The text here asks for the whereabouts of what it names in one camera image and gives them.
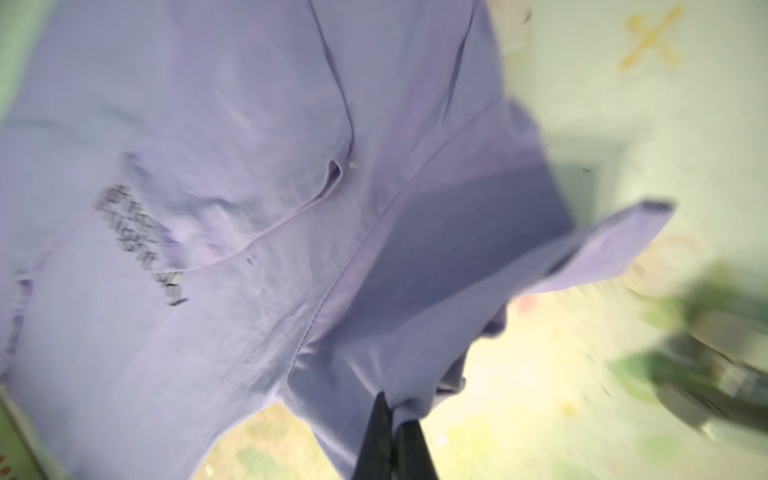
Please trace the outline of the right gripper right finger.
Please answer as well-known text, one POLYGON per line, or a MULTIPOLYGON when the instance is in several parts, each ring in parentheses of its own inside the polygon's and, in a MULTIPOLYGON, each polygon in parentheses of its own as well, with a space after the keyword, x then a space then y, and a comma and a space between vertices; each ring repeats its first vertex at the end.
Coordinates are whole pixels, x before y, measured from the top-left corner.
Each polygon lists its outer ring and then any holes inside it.
POLYGON ((400 425, 394 437, 394 475, 398 480, 438 480, 423 430, 418 421, 400 425))

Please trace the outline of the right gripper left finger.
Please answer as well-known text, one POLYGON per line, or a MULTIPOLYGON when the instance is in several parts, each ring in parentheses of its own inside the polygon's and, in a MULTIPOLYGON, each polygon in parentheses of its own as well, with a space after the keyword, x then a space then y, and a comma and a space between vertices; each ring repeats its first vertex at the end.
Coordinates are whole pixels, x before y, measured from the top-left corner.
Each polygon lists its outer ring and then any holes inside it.
POLYGON ((366 427, 353 480, 391 480, 393 473, 393 415, 385 394, 376 397, 366 427))

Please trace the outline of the purple t shirt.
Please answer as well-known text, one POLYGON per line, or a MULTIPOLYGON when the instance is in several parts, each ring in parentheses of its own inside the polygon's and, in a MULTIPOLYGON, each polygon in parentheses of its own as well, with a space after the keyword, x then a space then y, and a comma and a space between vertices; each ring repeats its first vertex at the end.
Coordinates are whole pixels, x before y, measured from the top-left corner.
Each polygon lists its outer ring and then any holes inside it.
POLYGON ((350 477, 515 296, 620 275, 483 1, 58 1, 1 128, 1 383, 49 475, 190 479, 284 404, 350 477))

